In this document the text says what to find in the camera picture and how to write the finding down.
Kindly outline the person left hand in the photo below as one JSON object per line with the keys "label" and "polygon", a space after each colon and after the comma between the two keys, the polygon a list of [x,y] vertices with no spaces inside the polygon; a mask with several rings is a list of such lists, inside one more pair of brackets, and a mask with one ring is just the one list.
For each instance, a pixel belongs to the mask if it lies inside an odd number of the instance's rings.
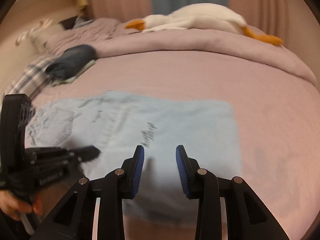
{"label": "person left hand", "polygon": [[21,220],[20,213],[32,213],[41,216],[43,214],[42,192],[33,197],[33,203],[28,204],[16,198],[10,191],[1,190],[1,210],[5,215],[15,221]]}

